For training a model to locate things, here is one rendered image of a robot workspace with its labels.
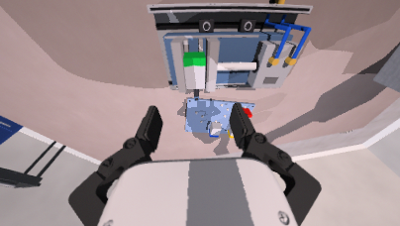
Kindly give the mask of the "white block with red end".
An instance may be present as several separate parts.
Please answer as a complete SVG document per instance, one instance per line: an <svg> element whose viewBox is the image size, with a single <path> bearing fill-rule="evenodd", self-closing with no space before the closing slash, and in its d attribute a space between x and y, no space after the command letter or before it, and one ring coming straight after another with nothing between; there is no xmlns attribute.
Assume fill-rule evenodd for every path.
<svg viewBox="0 0 400 226"><path fill-rule="evenodd" d="M248 108L246 108L246 109L244 108L244 110L245 110L246 114L248 114L251 118L252 114L251 114L250 110Z"/></svg>

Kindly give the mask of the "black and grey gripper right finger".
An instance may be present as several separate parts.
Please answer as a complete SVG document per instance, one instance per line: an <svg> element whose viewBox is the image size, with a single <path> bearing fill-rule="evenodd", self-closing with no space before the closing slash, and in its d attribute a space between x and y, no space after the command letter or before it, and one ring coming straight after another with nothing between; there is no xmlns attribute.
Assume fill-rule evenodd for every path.
<svg viewBox="0 0 400 226"><path fill-rule="evenodd" d="M293 163L286 152L268 143L263 134L256 132L241 103L233 104L229 122L236 146L243 150L242 156L264 162L284 180L286 188L283 193L297 225L301 226L322 190L321 184Z"/></svg>

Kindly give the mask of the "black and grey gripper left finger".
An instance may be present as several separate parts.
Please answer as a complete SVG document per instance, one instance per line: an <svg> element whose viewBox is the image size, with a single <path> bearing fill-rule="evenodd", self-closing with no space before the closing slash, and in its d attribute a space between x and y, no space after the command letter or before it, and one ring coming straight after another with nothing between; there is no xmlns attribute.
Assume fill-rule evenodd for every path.
<svg viewBox="0 0 400 226"><path fill-rule="evenodd" d="M150 106L136 136L129 138L123 148L104 160L95 171L69 195L68 203L84 226L98 226L107 204L107 191L125 169L152 161L150 153L157 149L162 119L157 107Z"/></svg>

